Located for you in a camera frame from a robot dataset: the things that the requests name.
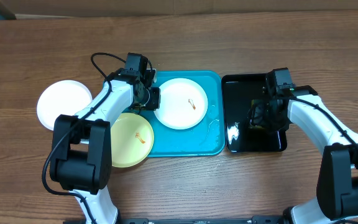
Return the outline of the white plate with stain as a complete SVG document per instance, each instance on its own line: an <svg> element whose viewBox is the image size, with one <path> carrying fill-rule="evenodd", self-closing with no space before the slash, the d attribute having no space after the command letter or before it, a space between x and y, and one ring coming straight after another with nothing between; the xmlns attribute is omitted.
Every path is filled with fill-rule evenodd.
<svg viewBox="0 0 358 224"><path fill-rule="evenodd" d="M193 80L174 78L160 85L160 106L154 111L156 118L172 129L189 129L206 115L208 97L204 89Z"/></svg>

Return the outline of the large white plate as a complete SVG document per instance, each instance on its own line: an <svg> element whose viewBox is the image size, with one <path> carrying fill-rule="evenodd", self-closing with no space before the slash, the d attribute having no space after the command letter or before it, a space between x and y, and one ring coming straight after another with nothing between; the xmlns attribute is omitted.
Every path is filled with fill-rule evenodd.
<svg viewBox="0 0 358 224"><path fill-rule="evenodd" d="M84 84L62 80L43 91L37 102L37 117L44 127L53 131L55 120L61 114L72 116L92 100L91 92Z"/></svg>

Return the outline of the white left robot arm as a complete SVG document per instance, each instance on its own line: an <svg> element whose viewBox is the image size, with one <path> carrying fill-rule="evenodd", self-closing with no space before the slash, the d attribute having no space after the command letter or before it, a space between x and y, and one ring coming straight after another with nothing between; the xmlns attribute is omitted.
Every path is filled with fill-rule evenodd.
<svg viewBox="0 0 358 224"><path fill-rule="evenodd" d="M126 109L138 106L156 110L160 90L153 87L154 69L119 69L107 76L99 95L73 116L55 121L52 150L43 170L42 183L49 176L58 182L64 196L77 199L85 215L83 223L119 223L119 211L108 192L111 173L111 126Z"/></svg>

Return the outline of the green yellow sponge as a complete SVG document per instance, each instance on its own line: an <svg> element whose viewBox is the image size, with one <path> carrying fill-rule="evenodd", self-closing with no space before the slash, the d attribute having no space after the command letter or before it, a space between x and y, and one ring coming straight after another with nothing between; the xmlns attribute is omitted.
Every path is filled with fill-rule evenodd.
<svg viewBox="0 0 358 224"><path fill-rule="evenodd" d="M250 125L253 127L261 127L264 119L264 101L252 100L251 107L248 112Z"/></svg>

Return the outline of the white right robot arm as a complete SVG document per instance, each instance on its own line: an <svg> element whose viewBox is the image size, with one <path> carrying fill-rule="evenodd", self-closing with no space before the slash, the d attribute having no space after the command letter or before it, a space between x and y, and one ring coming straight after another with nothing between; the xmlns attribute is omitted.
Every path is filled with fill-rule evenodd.
<svg viewBox="0 0 358 224"><path fill-rule="evenodd" d="M276 88L252 100L250 126L266 131L297 125L322 160L316 197L284 210L280 223L355 223L358 217L358 134L325 107L310 86Z"/></svg>

